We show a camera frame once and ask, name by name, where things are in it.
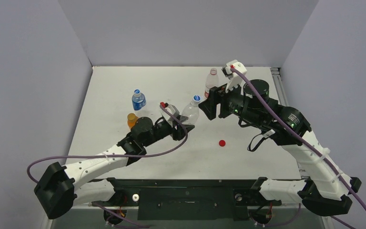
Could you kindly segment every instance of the blue label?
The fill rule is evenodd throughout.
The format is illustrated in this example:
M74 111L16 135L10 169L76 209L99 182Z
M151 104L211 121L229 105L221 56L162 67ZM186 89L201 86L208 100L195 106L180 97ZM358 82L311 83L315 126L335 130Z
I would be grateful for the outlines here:
M141 110L141 108L143 108L146 105L146 99L141 100L139 102L132 102L132 107L134 108L135 111L139 111Z

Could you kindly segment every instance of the orange bottle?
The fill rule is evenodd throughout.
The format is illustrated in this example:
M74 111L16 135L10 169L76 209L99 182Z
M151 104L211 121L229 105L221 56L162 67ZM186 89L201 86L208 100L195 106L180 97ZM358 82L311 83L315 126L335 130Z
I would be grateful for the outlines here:
M127 125L130 129L135 125L135 122L137 122L137 119L138 119L138 117L134 113L129 113L127 115Z

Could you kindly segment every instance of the red dot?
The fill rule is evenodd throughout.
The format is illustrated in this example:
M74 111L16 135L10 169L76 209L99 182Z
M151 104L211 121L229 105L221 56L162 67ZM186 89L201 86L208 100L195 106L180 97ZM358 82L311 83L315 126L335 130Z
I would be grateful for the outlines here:
M224 146L225 146L225 141L224 141L224 140L221 140L221 141L219 142L219 144L220 144L220 146L224 147Z

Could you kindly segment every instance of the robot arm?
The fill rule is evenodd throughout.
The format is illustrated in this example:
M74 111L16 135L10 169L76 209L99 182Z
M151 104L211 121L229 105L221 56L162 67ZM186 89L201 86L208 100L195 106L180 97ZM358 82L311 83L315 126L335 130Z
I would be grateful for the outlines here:
M238 61L229 62L223 68L224 74L230 82L220 87L210 89L207 100L199 104L208 119L216 118L217 105L220 104L219 118L229 115L239 117L240 127L253 126L261 130L264 139L272 139L278 146L289 152L303 169L310 175L308 179L285 181L260 177L250 188L251 192L264 200L280 200L282 202L303 203L303 205L320 216L346 214L352 204L348 197L348 189L339 181L341 176L350 187L357 192L361 181L356 177L349 177L338 169L329 157L329 149L323 148L310 124L298 110L282 106L278 101L269 98L269 85L263 80L252 80L258 93L268 106L306 142L310 143L323 156L318 157L302 142L291 136L263 107L255 94L247 85L239 86L242 78L232 71L235 68L242 74L246 68ZM179 112L173 105L164 107L179 118ZM136 125L127 136L110 149L98 154L101 158L87 157L77 163L61 166L58 162L51 164L34 189L41 205L49 219L55 219L65 214L73 205L92 202L108 201L117 197L117 183L115 178L95 180L96 177L116 168L128 166L145 156L145 147L168 135L173 140L185 137L183 129L169 116L164 115L159 122L152 123L147 117L138 119ZM187 131L193 125L185 126ZM116 157L120 151L130 157ZM340 172L336 175L323 161L329 160Z
M173 116L179 118L179 111L171 104L163 104ZM58 162L49 165L38 181L34 193L49 219L56 219L73 205L92 201L112 201L117 187L114 178L94 180L96 177L116 168L128 166L146 155L145 147L171 136L179 141L185 137L183 128L161 110L162 117L155 124L148 117L139 118L131 132L116 145L97 156L61 166ZM185 125L189 132L194 125Z
M303 203L310 211L320 216L332 216L346 214L352 201L347 196L348 189L341 183L338 175L323 160L326 158L340 172L344 180L357 192L361 181L356 177L344 174L328 155L330 150L322 147L309 122L301 112L289 106L282 106L278 101L269 97L269 84L263 80L251 80L252 85L261 95L268 106L306 142L310 143L323 156L318 157L302 142L291 136L277 120L260 103L248 85L244 85L243 94L240 83L242 79L231 68L235 68L242 74L246 74L244 65L238 61L232 61L222 69L230 82L220 87L210 89L209 97L199 104L208 119L216 118L216 108L220 104L219 118L229 115L239 117L240 127L253 126L261 130L265 139L270 138L289 152L302 168L310 175L309 179L298 181L281 181L261 177L252 187L266 200L281 200L282 202Z

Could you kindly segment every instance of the plastic bottle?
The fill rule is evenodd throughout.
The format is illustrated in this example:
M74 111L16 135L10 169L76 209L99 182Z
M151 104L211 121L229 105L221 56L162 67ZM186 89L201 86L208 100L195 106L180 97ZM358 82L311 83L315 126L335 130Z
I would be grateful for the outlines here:
M138 117L147 116L145 95L140 90L136 89L132 95L132 107Z
M210 74L208 74L208 76L207 76L207 80L205 80L204 97L208 98L210 88L218 87L218 85L219 85L219 81L218 81L217 70L215 68L212 68L210 70Z
M129 113L127 115L128 127L131 129L135 125L135 122L137 122L137 120L138 120L138 117L134 113Z
M198 104L201 101L199 95L193 96L192 101L183 109L180 121L185 125L194 125L200 115Z

